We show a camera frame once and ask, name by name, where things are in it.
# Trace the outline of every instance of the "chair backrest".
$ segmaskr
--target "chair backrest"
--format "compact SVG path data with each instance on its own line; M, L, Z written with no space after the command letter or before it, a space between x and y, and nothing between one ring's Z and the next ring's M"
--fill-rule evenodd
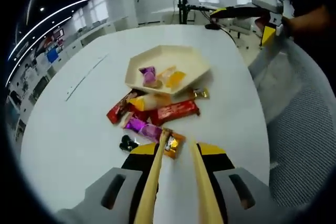
M293 41L279 39L263 51L249 70L267 122L270 156L278 164L269 187L279 205L301 206L336 163L336 98L319 66Z

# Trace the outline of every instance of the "wrapped candy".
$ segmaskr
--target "wrapped candy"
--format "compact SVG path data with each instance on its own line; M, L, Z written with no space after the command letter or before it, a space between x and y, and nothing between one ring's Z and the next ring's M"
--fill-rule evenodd
M163 154L175 159L177 157L178 147L181 146L184 140L184 136L171 132L166 140Z
M129 102L133 104L137 110L147 111L167 106L172 103L172 100L169 95L146 94L130 99Z
M209 98L209 91L207 88L192 89L191 90L192 99L197 98Z
M139 146L138 143L131 140L128 135L124 135L121 139L121 143L119 144L119 147L123 151L127 151L127 152L131 152L132 150L134 150L138 146Z
M144 87L158 89L162 87L162 81L156 78L155 68L153 66L146 68L139 68L139 71L143 74Z
M165 122L192 114L199 115L199 108L193 100L187 100L153 110L150 118L154 125L161 126Z
M162 129L157 127L151 123L141 121L138 118L133 116L133 113L129 114L125 120L124 129L132 130L139 135L142 135L149 140L152 140L156 143L160 141L160 135L162 133Z
M132 89L123 99L121 99L108 113L107 117L111 123L115 124L128 112L130 108L129 101L132 98L145 94L145 92Z
M135 118L139 118L141 121L147 121L147 119L150 116L150 112L149 111L140 111L137 110L136 107L133 104L130 104L130 112L133 112L133 116Z
M166 135L164 154L171 158L176 158L178 146L185 140L184 136L174 133L170 129L162 129L151 123L143 122L133 117L132 113L126 118L123 128L132 130L156 143L160 142L161 135Z
M176 66L171 66L159 73L157 78L161 80L167 88L174 89L185 77L185 73L176 70Z

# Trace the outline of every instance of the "gold candy wrapper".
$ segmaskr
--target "gold candy wrapper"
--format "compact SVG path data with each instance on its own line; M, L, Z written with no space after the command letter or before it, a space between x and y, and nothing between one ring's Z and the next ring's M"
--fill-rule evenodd
M182 142L185 141L185 136L172 132L169 129L163 129L162 132L166 130L170 131L171 133L167 136L166 146L164 147L163 153L164 155L175 159L177 157L177 149L182 144Z
M193 89L192 90L192 98L207 98L209 99L209 91L207 88Z

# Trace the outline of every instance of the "led light strip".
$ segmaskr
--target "led light strip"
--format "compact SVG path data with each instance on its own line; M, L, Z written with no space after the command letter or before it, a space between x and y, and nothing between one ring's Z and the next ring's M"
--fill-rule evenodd
M17 66L19 65L20 61L23 59L23 57L29 52L29 50L40 40L42 39L48 32L50 32L51 30L55 29L57 26L59 26L60 24L64 23L65 21L71 19L71 17L68 17L66 19L64 19L63 21L61 21L60 23L54 25L51 29L47 30L44 34L41 35L41 37L39 37L37 40L35 40L35 42L30 46L28 47L27 51L25 51L25 53L21 56L21 58L18 60L17 64L15 65L15 67L13 68L12 72L10 73L8 79L7 79L7 82L6 82L6 86L8 85L9 83L9 80L10 78L12 77L15 69L17 68Z
M14 49L12 50L12 52L10 53L9 57L7 60L9 60L11 58L11 56L13 55L14 51L18 48L18 46L21 44L21 42L23 42L29 34L31 34L39 25L41 25L44 21L48 20L49 18L53 17L55 14L58 14L59 12L69 8L69 7L72 7L74 5L77 5L79 3L82 3L82 2L85 2L85 1L88 1L88 0L80 0L80 1L77 1L75 3L72 3L71 5L68 5L66 7L63 7L61 8L60 10L54 12L53 14L50 14L48 17L44 18L43 20L41 20L36 26L34 26L29 32L26 33L25 36L23 36L23 38L16 44L16 46L14 47Z

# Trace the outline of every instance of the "yellow candy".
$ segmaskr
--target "yellow candy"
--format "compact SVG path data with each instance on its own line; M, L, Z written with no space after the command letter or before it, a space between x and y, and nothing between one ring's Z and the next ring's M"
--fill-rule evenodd
M170 77L168 78L168 81L166 83L167 88L173 88L177 86L185 77L185 73L181 71L176 71Z

